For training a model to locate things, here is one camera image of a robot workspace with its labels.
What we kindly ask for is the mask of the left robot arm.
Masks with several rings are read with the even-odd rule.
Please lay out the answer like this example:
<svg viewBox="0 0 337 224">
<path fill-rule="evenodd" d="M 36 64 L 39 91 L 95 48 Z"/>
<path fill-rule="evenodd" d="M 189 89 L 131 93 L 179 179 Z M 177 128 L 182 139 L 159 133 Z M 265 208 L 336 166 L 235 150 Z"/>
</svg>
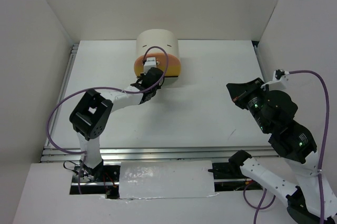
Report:
<svg viewBox="0 0 337 224">
<path fill-rule="evenodd" d="M 152 67 L 139 80 L 124 91 L 108 91 L 106 96 L 90 89 L 85 92 L 70 115 L 70 122 L 76 131 L 81 154 L 80 165 L 84 175 L 91 181 L 103 176 L 104 163 L 100 153 L 100 135 L 103 133 L 110 114 L 128 106 L 149 101 L 161 88 L 163 71 Z"/>
</svg>

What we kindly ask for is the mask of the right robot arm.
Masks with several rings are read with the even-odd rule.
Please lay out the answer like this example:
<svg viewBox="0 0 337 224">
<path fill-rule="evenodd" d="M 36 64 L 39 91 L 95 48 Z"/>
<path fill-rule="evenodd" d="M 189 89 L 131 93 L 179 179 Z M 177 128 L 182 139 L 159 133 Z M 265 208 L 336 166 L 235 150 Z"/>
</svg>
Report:
<svg viewBox="0 0 337 224">
<path fill-rule="evenodd" d="M 260 79 L 227 84 L 232 102 L 248 110 L 269 144 L 294 172 L 288 182 L 259 164 L 244 150 L 229 159 L 234 177 L 249 177 L 274 194 L 297 223 L 334 223 L 336 195 L 319 171 L 319 152 L 311 132 L 294 120 L 298 106 L 281 90 L 269 90 Z"/>
</svg>

